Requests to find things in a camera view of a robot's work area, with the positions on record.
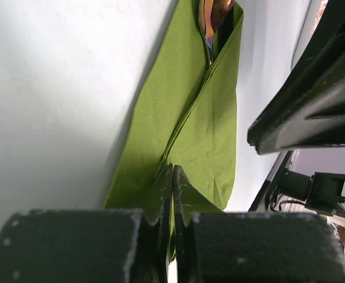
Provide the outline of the green paper napkin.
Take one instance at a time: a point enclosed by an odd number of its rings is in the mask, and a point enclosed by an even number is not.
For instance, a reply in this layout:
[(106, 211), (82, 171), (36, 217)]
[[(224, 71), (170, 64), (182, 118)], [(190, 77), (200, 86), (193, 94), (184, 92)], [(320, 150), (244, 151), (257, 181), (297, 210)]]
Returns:
[(132, 111), (131, 125), (104, 206), (123, 208), (142, 195), (166, 164), (220, 209), (232, 194), (236, 163), (236, 85), (244, 14), (235, 4), (207, 56), (198, 2), (178, 1), (158, 56)]

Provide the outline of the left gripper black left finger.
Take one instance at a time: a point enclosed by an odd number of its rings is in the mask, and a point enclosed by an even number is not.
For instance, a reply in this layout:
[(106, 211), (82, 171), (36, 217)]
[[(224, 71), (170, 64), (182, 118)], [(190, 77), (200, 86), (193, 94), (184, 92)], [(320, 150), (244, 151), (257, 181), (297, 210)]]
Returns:
[(173, 167), (122, 209), (30, 210), (0, 231), (0, 282), (166, 282)]

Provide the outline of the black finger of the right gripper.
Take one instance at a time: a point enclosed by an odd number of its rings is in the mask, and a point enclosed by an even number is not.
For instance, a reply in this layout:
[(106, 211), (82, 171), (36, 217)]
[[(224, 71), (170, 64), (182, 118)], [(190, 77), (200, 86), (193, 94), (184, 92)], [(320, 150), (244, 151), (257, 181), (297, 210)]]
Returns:
[(247, 133), (258, 154), (345, 147), (345, 1), (329, 1), (302, 56)]

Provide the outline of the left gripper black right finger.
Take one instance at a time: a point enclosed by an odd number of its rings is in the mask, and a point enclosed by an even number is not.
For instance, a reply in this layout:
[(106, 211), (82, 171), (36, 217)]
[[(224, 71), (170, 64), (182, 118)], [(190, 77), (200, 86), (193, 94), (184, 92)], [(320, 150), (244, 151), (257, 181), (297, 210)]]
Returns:
[(225, 213), (172, 177), (178, 282), (345, 282), (329, 226), (310, 213)]

